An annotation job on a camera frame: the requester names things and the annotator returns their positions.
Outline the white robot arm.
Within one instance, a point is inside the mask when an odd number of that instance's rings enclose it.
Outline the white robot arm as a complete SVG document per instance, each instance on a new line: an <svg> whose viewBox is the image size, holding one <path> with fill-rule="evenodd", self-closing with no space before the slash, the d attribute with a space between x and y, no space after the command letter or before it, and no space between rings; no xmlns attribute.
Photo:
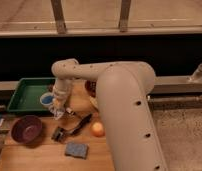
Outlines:
<svg viewBox="0 0 202 171"><path fill-rule="evenodd" d="M66 103L73 79L96 83L99 115L115 171L169 171L147 102L156 78L148 63L80 64L67 59L55 62L51 71L57 107Z"/></svg>

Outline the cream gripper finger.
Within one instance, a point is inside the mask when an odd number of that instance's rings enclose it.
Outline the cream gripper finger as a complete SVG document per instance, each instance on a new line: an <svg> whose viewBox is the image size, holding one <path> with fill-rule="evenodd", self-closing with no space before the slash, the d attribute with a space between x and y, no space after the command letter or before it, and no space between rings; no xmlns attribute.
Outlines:
<svg viewBox="0 0 202 171"><path fill-rule="evenodd" d="M64 103L63 105L62 105L62 109L63 109L63 111L67 111L67 104L66 103Z"/></svg>
<svg viewBox="0 0 202 171"><path fill-rule="evenodd" d="M54 104L51 104L49 106L49 111L52 113L52 114L55 114L56 113L56 106Z"/></svg>

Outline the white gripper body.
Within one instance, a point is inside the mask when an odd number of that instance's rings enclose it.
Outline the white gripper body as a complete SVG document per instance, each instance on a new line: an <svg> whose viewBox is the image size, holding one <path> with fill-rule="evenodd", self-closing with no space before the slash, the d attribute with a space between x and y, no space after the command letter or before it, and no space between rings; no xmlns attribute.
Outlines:
<svg viewBox="0 0 202 171"><path fill-rule="evenodd" d="M56 108L63 108L72 90L70 79L56 79L53 86L53 104Z"/></svg>

